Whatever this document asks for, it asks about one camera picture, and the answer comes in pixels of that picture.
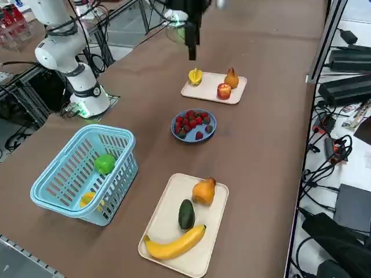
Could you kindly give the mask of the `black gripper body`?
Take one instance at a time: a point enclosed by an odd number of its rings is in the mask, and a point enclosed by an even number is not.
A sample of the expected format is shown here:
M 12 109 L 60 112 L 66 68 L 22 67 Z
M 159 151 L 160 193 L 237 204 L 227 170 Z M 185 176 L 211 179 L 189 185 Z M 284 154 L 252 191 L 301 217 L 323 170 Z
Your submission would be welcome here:
M 199 23 L 202 15 L 210 6 L 208 0 L 167 0 L 166 7 L 172 10 L 180 10 L 188 15 L 187 21 Z

